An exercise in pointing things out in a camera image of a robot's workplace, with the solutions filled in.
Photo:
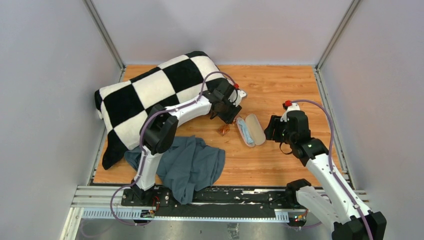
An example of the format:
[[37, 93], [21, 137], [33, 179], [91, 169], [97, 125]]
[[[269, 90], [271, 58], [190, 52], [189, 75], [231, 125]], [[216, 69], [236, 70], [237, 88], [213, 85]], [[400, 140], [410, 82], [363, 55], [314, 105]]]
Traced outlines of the light blue cleaning cloth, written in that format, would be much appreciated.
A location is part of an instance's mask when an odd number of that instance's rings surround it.
[[242, 137], [244, 143], [248, 147], [254, 147], [255, 146], [255, 142], [254, 142], [254, 140], [252, 139], [252, 137], [250, 135], [250, 132], [249, 132], [249, 129], [248, 129], [248, 126], [247, 126], [245, 120], [242, 119], [241, 117], [238, 117], [236, 119], [236, 124], [237, 124], [237, 127], [239, 129], [239, 132], [241, 134], [241, 137]]

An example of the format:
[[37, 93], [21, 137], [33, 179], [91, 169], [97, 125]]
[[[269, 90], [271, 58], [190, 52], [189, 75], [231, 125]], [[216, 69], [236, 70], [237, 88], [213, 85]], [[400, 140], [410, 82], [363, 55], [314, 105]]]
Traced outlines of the orange sunglasses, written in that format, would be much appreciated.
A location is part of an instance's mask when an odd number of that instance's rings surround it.
[[230, 131], [230, 125], [224, 124], [217, 129], [217, 133], [221, 136], [225, 136]]

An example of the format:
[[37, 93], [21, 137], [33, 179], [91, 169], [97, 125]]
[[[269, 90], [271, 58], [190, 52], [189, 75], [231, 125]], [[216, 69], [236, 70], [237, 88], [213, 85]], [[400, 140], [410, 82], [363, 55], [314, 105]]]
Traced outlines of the pink glasses case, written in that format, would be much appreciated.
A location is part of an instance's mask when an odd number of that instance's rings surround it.
[[255, 146], [262, 145], [266, 141], [266, 136], [257, 116], [255, 114], [249, 114], [246, 118], [242, 118], [242, 119], [247, 124], [250, 136], [253, 139]]

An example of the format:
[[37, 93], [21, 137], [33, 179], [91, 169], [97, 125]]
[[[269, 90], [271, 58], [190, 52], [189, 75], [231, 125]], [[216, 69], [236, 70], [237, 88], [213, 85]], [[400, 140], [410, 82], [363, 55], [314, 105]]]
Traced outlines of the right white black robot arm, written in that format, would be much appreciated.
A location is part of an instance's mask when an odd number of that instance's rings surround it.
[[287, 144], [302, 165], [321, 184], [328, 198], [321, 196], [304, 178], [286, 185], [286, 204], [303, 206], [329, 229], [333, 240], [382, 240], [387, 220], [372, 211], [353, 191], [330, 157], [329, 149], [311, 136], [309, 120], [301, 110], [272, 115], [264, 130], [267, 140]]

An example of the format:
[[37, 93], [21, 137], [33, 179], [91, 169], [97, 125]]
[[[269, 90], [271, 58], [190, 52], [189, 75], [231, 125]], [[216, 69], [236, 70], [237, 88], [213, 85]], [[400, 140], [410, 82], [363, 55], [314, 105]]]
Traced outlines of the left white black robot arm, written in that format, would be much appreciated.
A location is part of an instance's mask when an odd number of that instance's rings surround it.
[[167, 107], [156, 104], [148, 115], [140, 130], [141, 157], [130, 184], [133, 198], [140, 206], [149, 206], [153, 201], [151, 189], [155, 185], [156, 171], [163, 153], [174, 141], [177, 128], [208, 114], [231, 124], [242, 109], [242, 100], [248, 96], [244, 90], [227, 80], [212, 91], [205, 87], [203, 84], [200, 93], [186, 102]]

